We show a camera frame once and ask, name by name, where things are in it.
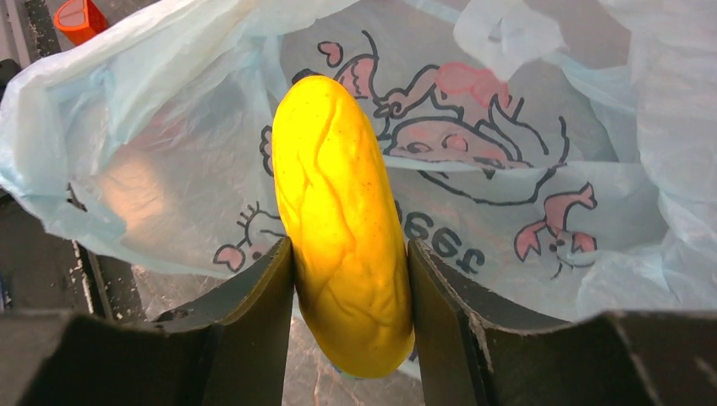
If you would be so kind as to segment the yellow wrinkled fake fruit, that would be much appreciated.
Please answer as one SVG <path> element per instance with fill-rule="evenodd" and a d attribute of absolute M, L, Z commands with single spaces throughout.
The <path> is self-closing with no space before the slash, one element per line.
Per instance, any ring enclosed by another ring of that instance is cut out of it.
<path fill-rule="evenodd" d="M 336 80 L 305 77 L 276 110 L 271 160 L 304 321 L 339 370 L 391 374 L 413 349 L 411 291 L 371 122 Z"/>

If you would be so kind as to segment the light blue plastic bag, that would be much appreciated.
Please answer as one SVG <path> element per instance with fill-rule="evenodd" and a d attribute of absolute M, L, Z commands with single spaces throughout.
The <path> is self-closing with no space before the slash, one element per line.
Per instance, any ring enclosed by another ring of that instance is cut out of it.
<path fill-rule="evenodd" d="M 406 239 L 531 310 L 716 306 L 713 1 L 160 1 L 1 104 L 1 184 L 51 234 L 228 279 L 283 234 L 271 121 L 364 109 Z"/>

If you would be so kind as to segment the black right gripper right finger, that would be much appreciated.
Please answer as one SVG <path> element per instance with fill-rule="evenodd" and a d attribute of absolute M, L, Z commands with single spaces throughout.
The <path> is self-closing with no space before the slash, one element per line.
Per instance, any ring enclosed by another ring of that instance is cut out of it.
<path fill-rule="evenodd" d="M 567 322 L 408 243 L 428 405 L 713 405 L 716 315 L 610 310 Z"/>

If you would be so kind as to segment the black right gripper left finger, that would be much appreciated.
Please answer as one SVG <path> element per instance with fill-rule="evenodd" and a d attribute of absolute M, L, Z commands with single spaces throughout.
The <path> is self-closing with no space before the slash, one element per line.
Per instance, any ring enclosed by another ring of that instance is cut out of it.
<path fill-rule="evenodd" d="M 278 405 L 293 307 L 288 239 L 154 322 L 1 316 L 4 405 Z"/>

